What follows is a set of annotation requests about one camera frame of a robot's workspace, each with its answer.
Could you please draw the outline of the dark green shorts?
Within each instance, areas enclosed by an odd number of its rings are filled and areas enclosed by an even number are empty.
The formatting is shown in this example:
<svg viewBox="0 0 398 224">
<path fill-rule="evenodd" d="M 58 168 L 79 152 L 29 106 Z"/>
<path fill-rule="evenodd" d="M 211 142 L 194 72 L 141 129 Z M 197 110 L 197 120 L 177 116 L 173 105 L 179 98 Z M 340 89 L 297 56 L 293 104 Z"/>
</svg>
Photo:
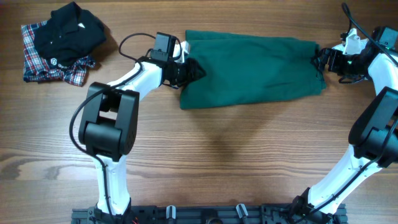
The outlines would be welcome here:
<svg viewBox="0 0 398 224">
<path fill-rule="evenodd" d="M 182 90 L 183 110 L 296 100 L 326 88 L 316 42 L 202 30 L 186 30 L 185 40 L 205 76 Z"/>
</svg>

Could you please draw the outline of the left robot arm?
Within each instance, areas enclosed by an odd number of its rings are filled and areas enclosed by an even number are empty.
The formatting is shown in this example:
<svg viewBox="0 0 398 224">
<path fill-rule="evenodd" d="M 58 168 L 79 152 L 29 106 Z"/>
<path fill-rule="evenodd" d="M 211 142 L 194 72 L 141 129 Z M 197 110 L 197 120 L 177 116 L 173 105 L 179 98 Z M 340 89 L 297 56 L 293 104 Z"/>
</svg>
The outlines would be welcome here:
<svg viewBox="0 0 398 224">
<path fill-rule="evenodd" d="M 97 170 L 99 199 L 95 206 L 72 211 L 72 223 L 137 223 L 127 187 L 127 155 L 137 134 L 139 102 L 165 85 L 179 89 L 205 76 L 189 58 L 190 45 L 176 36 L 158 32 L 154 46 L 134 59 L 133 69 L 107 84 L 94 82 L 86 100 L 74 112 L 81 116 L 78 138 L 72 143 L 90 156 Z"/>
</svg>

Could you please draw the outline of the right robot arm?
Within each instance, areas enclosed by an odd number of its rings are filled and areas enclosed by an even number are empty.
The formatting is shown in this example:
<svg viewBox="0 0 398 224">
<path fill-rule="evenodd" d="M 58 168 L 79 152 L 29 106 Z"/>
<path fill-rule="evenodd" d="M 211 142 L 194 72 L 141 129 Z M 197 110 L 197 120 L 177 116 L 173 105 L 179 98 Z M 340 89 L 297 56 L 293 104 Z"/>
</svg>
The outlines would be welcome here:
<svg viewBox="0 0 398 224">
<path fill-rule="evenodd" d="M 355 28 L 343 43 L 320 53 L 320 68 L 340 83 L 370 80 L 376 97 L 352 126 L 343 157 L 317 184 L 295 197 L 291 223 L 329 223 L 342 201 L 369 176 L 397 162 L 397 30 L 384 26 L 361 39 Z"/>
</svg>

